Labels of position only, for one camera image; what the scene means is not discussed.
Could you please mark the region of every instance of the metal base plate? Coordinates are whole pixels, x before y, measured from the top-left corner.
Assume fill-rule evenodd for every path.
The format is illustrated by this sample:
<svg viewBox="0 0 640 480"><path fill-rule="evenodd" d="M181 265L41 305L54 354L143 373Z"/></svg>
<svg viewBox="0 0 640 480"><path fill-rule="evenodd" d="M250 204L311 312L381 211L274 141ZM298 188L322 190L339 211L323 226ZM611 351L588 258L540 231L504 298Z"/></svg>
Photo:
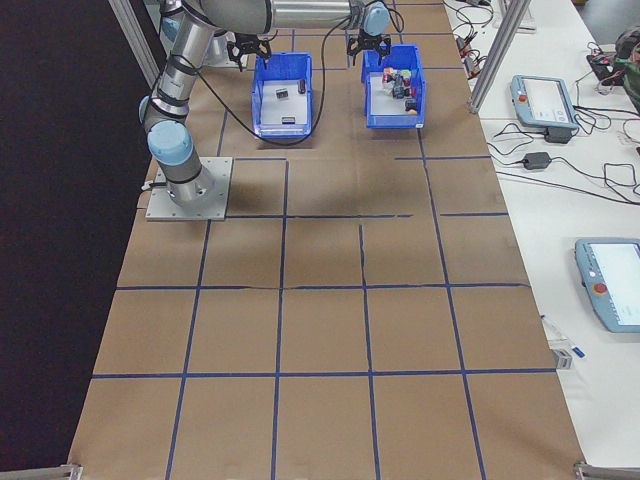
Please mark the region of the metal base plate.
<svg viewBox="0 0 640 480"><path fill-rule="evenodd" d="M167 187L155 187L151 191L147 220L151 221L183 221L183 220L224 220L227 214L229 199L229 185L233 170L231 157L201 157L204 168L209 170L214 178L213 189L206 202L193 207L182 207L167 193ZM164 173L158 169L154 180L157 183L166 182Z"/></svg>

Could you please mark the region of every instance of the screen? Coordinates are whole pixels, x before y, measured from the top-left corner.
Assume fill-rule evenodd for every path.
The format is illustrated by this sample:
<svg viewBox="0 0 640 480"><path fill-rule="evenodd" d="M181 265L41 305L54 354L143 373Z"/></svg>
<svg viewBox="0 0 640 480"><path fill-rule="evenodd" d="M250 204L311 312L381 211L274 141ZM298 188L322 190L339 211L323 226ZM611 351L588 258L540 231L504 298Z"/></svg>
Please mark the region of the screen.
<svg viewBox="0 0 640 480"><path fill-rule="evenodd" d="M524 79L531 114L535 120L545 122L571 123L562 99L560 82L554 80Z"/></svg>
<svg viewBox="0 0 640 480"><path fill-rule="evenodd" d="M591 249L620 325L640 325L640 248L629 243L594 243Z"/></svg>

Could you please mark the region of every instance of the grid of blue tape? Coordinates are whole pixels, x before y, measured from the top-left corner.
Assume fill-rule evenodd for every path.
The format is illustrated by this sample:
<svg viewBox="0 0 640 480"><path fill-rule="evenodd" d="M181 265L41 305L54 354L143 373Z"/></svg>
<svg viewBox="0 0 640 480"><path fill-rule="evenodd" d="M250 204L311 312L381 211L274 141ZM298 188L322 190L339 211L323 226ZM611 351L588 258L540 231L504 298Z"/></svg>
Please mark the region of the grid of blue tape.
<svg viewBox="0 0 640 480"><path fill-rule="evenodd" d="M400 5L405 5L401 2L397 2L394 0L393 5L395 7ZM406 5L442 5L442 2L423 2L421 4L406 4ZM418 33L408 33L410 35L419 35ZM295 31L292 31L291 34L291 50L293 51L295 48ZM403 42L403 34L399 35L400 41ZM461 67L427 67L430 69L459 69ZM225 112L223 125L220 133L220 139L218 143L218 153L220 155L220 151L222 149L222 142L224 138L225 126L227 123L227 114ZM430 197L430 207L433 214L433 220L435 224L436 237L438 241L438 249L440 254L440 261L442 263L442 269L444 273L445 282L442 284L418 284L418 285L369 285L366 281L365 276L365 262L366 262L366 243L365 243L365 235L364 228L362 225L359 225L359 241L360 241L360 263L361 263L361 272L362 272L362 283L361 285L327 285L327 286L300 286L295 287L295 289L360 289L363 293L363 308L364 308L364 319L365 319L365 334L366 334L366 348L367 348L367 363L368 369L366 372L357 371L357 372L282 372L280 369L280 357L281 357L281 340L282 340L282 317L283 317L283 294L285 291L284 288L284 263L285 263L285 254L286 254L286 231L287 231L287 220L291 218L353 218L353 219L369 219L369 218L377 218L377 219L385 219L385 218L409 218L411 214L398 214L398 215L356 215L356 216L289 216L287 214L287 199L288 199L288 184L289 184L289 162L284 158L242 158L236 160L282 160L285 162L285 188L284 188L284 201L283 201L283 214L282 215L257 215L257 216L230 216L230 218L281 218L282 221L282 243L281 243L281 259L280 259L280 285L278 288L279 297L278 297L278 327L277 327L277 347L276 347L276 360L275 360L275 371L274 372L189 372L189 361L191 356L191 347L193 343L193 334L196 323L196 315L198 310L198 304L200 299L200 292L207 289L221 289L221 290L231 290L231 289L250 289L253 287L249 286L224 286L224 287L215 287L215 286L205 286L202 285L203 274L204 274L204 266L205 260L207 256L207 246L209 244L209 237L211 235L211 231L213 225L211 221L207 222L207 228L205 232L204 246L202 249L202 256L200 260L200 269L198 273L198 282L197 285L194 286L131 286L131 287L118 287L118 290L195 290L195 300L193 305L191 323L189 327L189 336L187 342L187 349L185 352L185 360L183 365L182 373L153 373L153 374L95 374L93 375L93 379L95 380L105 380L105 379L145 379L145 378L173 378L180 379L180 390L178 394L178 402L176 406L175 420L174 426L171 436L171 446L169 450L169 458L167 461L165 480L170 480L171 471L173 467L173 460L175 455L175 448L178 439L178 432L180 427L180 415L182 413L182 403L184 400L184 392L188 379L191 378L273 378L275 382L274 388L274 402L273 402L273 436L272 436L272 450L271 450L271 480L276 480L276 466L277 466L277 447L278 447L278 413L279 413L279 395L280 395L280 379L281 378L314 378L314 377L367 377L369 381L369 398L370 398L370 410L371 410L371 433L372 433L372 442L373 442L373 454L374 454L374 466L375 466L375 475L376 480L381 480L381 467L380 467L380 456L379 456L379 445L378 445L378 437L377 437L377 420L376 420L376 406L375 406L375 382L374 379L376 377L389 377L389 376L434 376L434 375L460 375L463 380L463 387L467 402L467 408L469 413L469 421L471 423L471 430L473 434L474 445L476 449L476 455L478 459L478 467L480 470L480 474L482 480L487 480L487 475L484 467L484 459L482 456L482 448L480 445L480 438L478 434L478 428L475 419L475 413L473 408L473 402L471 398L471 392L468 383L468 376L470 375L486 375L486 374L548 374L555 373L555 369L553 368L519 368L519 369L467 369L465 366L464 353L462 349L462 343L460 339L460 332L457 324L457 317L453 302L452 290L454 288L492 288L492 287L522 287L528 286L521 283L471 283L471 284L456 284L449 282L449 275L447 269L447 262L444 255L444 246L442 242L442 236L440 233L440 225L438 222L438 216L503 216L508 215L507 212L488 212L488 213L477 213L477 212L468 212L468 213L440 213L438 214L437 208L435 205L434 197L432 194L431 180L429 176L429 161L430 160L462 160L462 159L487 159L490 158L488 155L467 155L467 156L438 156L438 157L430 157L428 152L426 152L424 143L420 136L420 132L417 132L417 139L420 145L421 157L398 157L396 160L414 160L422 162L425 178L427 182L427 187L429 191ZM449 302L449 308L451 312L451 318L453 322L454 335L456 341L456 347L458 351L458 359L460 362L460 369L452 369L452 370L424 370L424 371L374 371L372 364L372 353L371 353L371 333L369 326L369 307L368 307L368 291L371 289L402 289L402 288L444 288L447 291L447 297Z"/></svg>

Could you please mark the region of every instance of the dark backdrop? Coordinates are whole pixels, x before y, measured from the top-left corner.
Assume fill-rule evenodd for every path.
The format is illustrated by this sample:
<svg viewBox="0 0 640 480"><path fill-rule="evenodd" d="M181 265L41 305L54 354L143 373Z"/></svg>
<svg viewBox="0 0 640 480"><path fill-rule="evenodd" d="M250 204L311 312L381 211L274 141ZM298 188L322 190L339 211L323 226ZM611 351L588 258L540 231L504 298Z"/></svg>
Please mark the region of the dark backdrop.
<svg viewBox="0 0 640 480"><path fill-rule="evenodd" d="M67 460L149 154L109 3L0 3L3 471Z"/></svg>

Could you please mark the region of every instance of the blue bin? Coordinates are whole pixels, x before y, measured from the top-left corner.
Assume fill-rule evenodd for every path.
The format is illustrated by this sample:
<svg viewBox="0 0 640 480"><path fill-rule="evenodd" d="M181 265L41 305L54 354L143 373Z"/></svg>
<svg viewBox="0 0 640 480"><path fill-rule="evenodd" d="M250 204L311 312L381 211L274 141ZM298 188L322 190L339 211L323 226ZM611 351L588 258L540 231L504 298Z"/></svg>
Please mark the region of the blue bin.
<svg viewBox="0 0 640 480"><path fill-rule="evenodd" d="M253 131L264 138L298 138L311 132L313 90L311 54L275 53L267 63L256 59L251 94ZM298 93L298 81L305 80L304 94ZM278 100L275 89L286 88L287 98ZM295 117L283 124L283 117Z"/></svg>
<svg viewBox="0 0 640 480"><path fill-rule="evenodd" d="M378 53L373 51L364 52L362 59L362 83L365 88L364 113L367 116L367 128L422 128L424 127L425 106L427 100L427 81L420 61L420 51L416 45L398 44L391 46L391 54L387 55L380 65L378 65ZM376 76L370 81L371 74L380 74L385 68L392 67L397 70L411 70L411 87L416 89L416 99L418 101L418 114L396 114L385 115L375 114L376 109L372 107L372 102L376 101L373 95L380 92L374 91L372 95L372 81L378 80Z"/></svg>

